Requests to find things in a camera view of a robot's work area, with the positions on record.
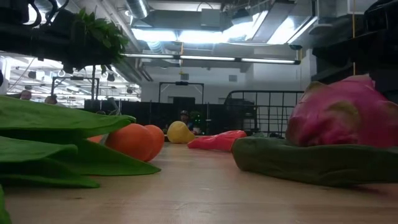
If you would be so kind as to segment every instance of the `wooden table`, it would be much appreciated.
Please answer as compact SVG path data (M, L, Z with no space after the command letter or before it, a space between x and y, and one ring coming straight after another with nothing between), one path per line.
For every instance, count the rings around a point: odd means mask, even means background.
M165 146L162 172L95 177L99 189L6 189L14 224L398 223L398 194L241 172L232 155Z

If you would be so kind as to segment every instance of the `dragon fruit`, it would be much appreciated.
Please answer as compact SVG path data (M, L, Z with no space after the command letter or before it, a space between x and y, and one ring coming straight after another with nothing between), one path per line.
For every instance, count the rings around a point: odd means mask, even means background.
M398 105L376 91L368 75L313 82L293 110L286 138L298 146L398 146Z

